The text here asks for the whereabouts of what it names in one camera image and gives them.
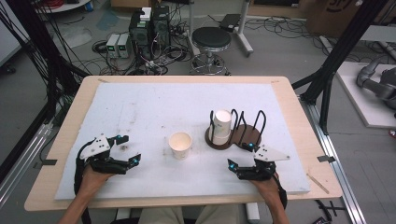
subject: black wire holder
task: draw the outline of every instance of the black wire holder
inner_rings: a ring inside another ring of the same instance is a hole
[[[232,117],[235,117],[234,123],[233,123],[233,128],[230,130],[230,137],[228,138],[227,142],[223,145],[215,145],[213,143],[214,139],[214,134],[215,134],[215,122],[214,122],[214,115],[213,115],[213,110],[210,112],[210,122],[209,122],[209,127],[207,128],[205,132],[205,140],[206,143],[217,150],[224,150],[229,148],[232,144],[236,144],[238,147],[243,148],[244,143],[255,143],[257,146],[261,140],[262,140],[262,133],[265,129],[265,124],[267,121],[267,118],[265,116],[265,113],[260,110],[257,114],[256,120],[254,122],[254,126],[248,125],[245,120],[245,112],[241,112],[241,116],[238,116],[238,112],[233,109],[231,111]],[[263,122],[262,122],[262,128],[259,131],[256,129],[256,125],[258,124],[258,120],[260,118],[260,115],[263,116]]]

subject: electronic device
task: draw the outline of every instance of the electronic device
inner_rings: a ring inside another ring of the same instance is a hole
[[[149,21],[151,19],[151,7],[142,7],[142,13],[140,13],[141,21]]]
[[[238,25],[240,18],[241,14],[227,14],[221,21],[220,28],[232,33],[233,28]]]
[[[129,25],[129,34],[132,39],[134,54],[144,57],[146,60],[152,60],[151,45],[153,41],[153,30],[151,21],[141,21],[140,15],[142,10],[134,12]]]
[[[120,35],[111,35],[111,37],[107,40],[106,48],[108,57],[110,58],[119,58],[119,49],[117,48],[117,43],[119,42]]]
[[[155,33],[154,40],[157,43],[157,47],[165,49],[171,45],[169,6],[155,7],[153,10],[152,21]]]
[[[129,58],[132,52],[132,42],[129,34],[120,35],[117,47],[119,48],[119,55],[121,58]]]

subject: stool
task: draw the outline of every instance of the stool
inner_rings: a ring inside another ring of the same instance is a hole
[[[224,60],[213,52],[227,49],[231,37],[219,27],[201,27],[192,33],[192,44],[205,53],[198,54],[191,60],[191,70],[199,74],[216,75],[225,70],[229,75]]]

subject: strap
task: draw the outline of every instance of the strap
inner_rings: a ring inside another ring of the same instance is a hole
[[[273,173],[272,177],[277,184],[277,188],[279,190],[279,198],[280,201],[282,202],[283,208],[286,209],[286,206],[288,205],[288,194],[280,185],[279,179],[276,177],[276,173]]]
[[[81,183],[82,183],[82,175],[84,173],[84,169],[85,169],[85,161],[81,160],[79,158],[79,155],[81,153],[81,151],[88,145],[90,145],[93,141],[85,144],[78,153],[78,156],[76,157],[76,172],[75,172],[75,184],[74,184],[74,192],[77,195],[79,188],[81,187]],[[88,207],[85,208],[84,213],[82,213],[81,216],[81,220],[83,224],[91,224],[91,218],[90,218],[90,213],[88,212]]]

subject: human arm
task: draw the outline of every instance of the human arm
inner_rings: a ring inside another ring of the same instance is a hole
[[[265,203],[270,209],[274,224],[288,224],[289,219],[280,201],[277,183],[274,178],[272,177],[265,181],[250,180],[250,182],[256,186],[260,195],[264,198]]]
[[[95,172],[91,166],[88,165],[84,170],[82,183],[76,198],[67,207],[66,212],[58,221],[58,224],[78,223],[79,218],[88,206],[90,200],[111,176],[113,176],[113,174]]]

